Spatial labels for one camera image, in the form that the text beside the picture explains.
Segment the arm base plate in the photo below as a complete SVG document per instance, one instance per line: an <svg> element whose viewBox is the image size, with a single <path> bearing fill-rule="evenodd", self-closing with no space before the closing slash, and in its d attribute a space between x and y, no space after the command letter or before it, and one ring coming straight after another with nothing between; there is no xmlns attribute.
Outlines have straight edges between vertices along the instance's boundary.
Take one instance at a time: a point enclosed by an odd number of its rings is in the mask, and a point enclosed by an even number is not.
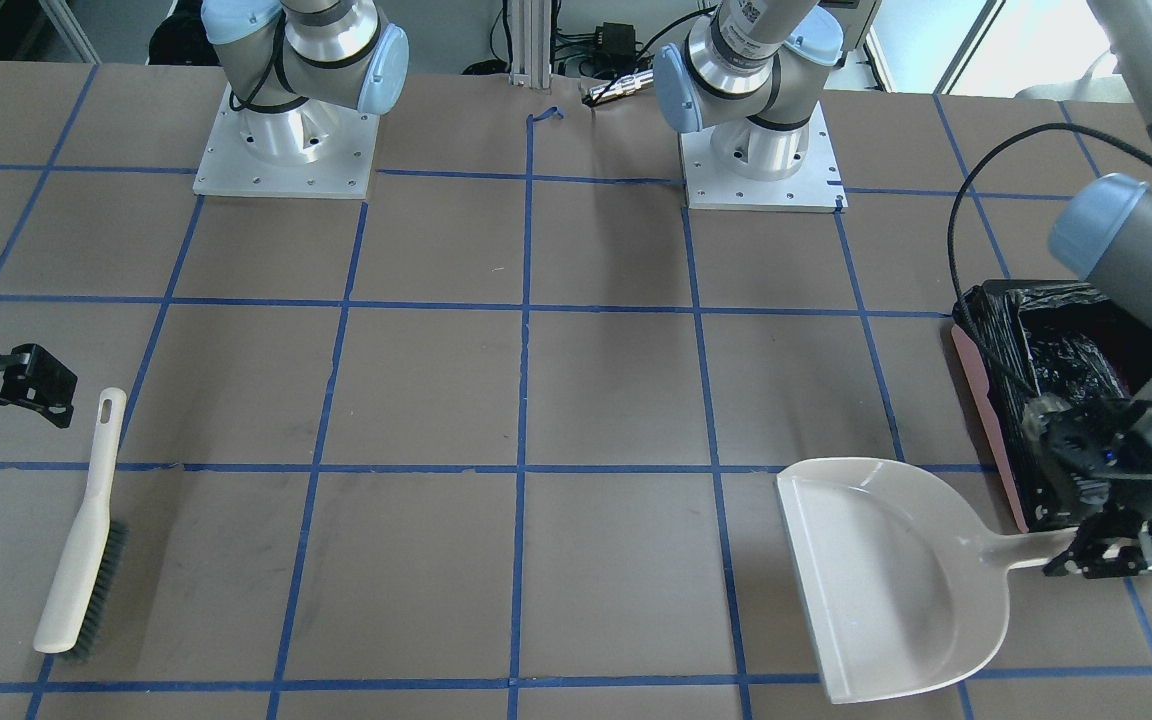
<svg viewBox="0 0 1152 720"><path fill-rule="evenodd" d="M282 114L230 108L223 88L192 190L200 196L365 200L379 115L308 100Z"/></svg>
<svg viewBox="0 0 1152 720"><path fill-rule="evenodd" d="M732 120L685 132L679 146L690 209L805 213L849 209L819 103L808 123L791 131Z"/></svg>

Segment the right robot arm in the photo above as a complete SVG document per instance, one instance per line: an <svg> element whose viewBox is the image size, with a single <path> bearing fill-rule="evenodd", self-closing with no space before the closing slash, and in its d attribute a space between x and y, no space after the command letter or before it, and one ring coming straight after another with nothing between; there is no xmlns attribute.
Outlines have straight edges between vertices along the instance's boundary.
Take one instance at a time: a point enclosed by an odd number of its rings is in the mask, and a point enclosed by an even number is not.
<svg viewBox="0 0 1152 720"><path fill-rule="evenodd" d="M364 200L379 120L410 67L403 29L374 1L205 1L200 22L227 91L194 192ZM76 386L40 344L0 353L0 406L67 429Z"/></svg>

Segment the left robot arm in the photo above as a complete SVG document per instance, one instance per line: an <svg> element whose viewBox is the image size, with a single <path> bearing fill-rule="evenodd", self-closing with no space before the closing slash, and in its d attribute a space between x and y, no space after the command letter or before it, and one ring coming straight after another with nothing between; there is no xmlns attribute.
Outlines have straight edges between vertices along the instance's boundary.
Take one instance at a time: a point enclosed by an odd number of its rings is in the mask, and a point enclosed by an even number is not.
<svg viewBox="0 0 1152 720"><path fill-rule="evenodd" d="M1093 1L1091 10L1146 123L1152 143L1152 1ZM722 1L698 20L684 46L652 60L660 111L681 135L735 123L756 137L799 132L828 69L842 54L838 20L814 1ZM1097 138L1152 168L1152 152L1084 126ZM1126 313L1152 329L1152 188L1111 173L1096 179L1053 223L1049 251ZM1015 372L1032 396L1030 437L1051 473L1064 473L1091 506L1047 577L1075 568L1087 579L1152 571L1152 378L1128 401L1061 404Z"/></svg>

